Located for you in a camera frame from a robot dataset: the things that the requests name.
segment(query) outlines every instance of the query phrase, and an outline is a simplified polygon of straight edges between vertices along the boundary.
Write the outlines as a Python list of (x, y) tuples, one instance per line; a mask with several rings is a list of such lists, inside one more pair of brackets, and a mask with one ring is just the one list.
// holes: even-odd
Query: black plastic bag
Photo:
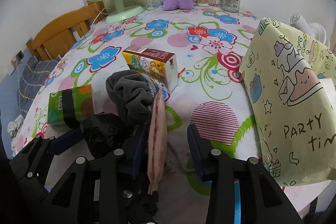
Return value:
[(90, 153), (95, 159), (121, 148), (133, 136), (134, 127), (127, 126), (114, 114), (95, 114), (83, 120), (81, 130)]

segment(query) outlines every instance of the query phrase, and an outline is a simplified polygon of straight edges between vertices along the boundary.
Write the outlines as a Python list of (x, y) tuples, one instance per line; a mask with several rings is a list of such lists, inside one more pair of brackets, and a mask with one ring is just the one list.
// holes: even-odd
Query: brown box top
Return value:
[(127, 48), (126, 50), (124, 50), (124, 52), (128, 53), (136, 52), (139, 56), (147, 57), (163, 63), (166, 63), (174, 55), (174, 53), (156, 50), (153, 48), (147, 48), (144, 51), (136, 51), (132, 47), (132, 50), (128, 50)]

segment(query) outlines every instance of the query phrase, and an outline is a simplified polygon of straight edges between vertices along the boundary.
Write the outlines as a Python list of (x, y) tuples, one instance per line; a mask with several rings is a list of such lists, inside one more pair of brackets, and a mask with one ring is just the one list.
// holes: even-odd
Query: tissue box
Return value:
[(48, 125), (53, 129), (68, 131), (93, 114), (91, 85), (61, 90), (49, 95)]
[(130, 69), (147, 73), (162, 82), (169, 93), (178, 84), (176, 54), (130, 46), (122, 52)]

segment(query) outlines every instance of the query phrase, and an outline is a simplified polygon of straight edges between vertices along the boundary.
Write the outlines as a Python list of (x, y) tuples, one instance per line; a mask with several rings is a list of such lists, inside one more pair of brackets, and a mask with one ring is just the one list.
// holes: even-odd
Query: floral tablecloth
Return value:
[[(192, 165), (186, 137), (190, 122), (197, 125), (201, 136), (229, 155), (243, 160), (250, 156), (260, 158), (253, 112), (238, 71), (258, 23), (256, 15), (250, 11), (226, 13), (215, 4), (170, 12), (155, 5), (123, 22), (99, 22), (73, 45), (46, 79), (26, 116), (14, 152), (19, 152), (37, 135), (48, 138), (63, 133), (53, 131), (47, 124), (49, 94), (57, 90), (92, 84), (95, 112), (116, 113), (105, 81), (112, 73), (128, 69), (121, 51), (133, 45), (177, 55), (179, 85), (172, 94), (166, 90), (164, 94), (168, 137), (180, 153), (184, 166)], [(63, 170), (84, 153), (71, 149), (64, 153), (68, 165), (63, 164)], [(170, 150), (168, 157), (176, 172), (166, 172), (159, 186), (156, 221), (191, 223), (192, 219), (192, 223), (204, 223), (210, 183), (202, 183), (194, 173), (185, 174), (180, 170)], [(55, 175), (56, 179), (49, 176), (49, 187), (62, 175), (61, 169), (54, 165), (51, 168), (60, 174)], [(286, 187), (289, 197), (290, 188), (296, 187)], [(296, 206), (297, 210), (321, 191), (305, 197)], [(297, 191), (294, 193), (290, 199), (295, 205), (298, 197)]]

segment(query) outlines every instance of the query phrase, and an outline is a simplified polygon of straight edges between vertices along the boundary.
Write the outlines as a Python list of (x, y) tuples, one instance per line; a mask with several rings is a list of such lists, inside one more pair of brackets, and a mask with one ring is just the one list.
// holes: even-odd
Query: fan base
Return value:
[(118, 13), (117, 11), (115, 11), (109, 14), (106, 17), (106, 23), (115, 23), (115, 22), (119, 22), (125, 19), (129, 19), (138, 14), (141, 14), (143, 11), (144, 11), (144, 8), (138, 5), (125, 7), (125, 11), (121, 13)]

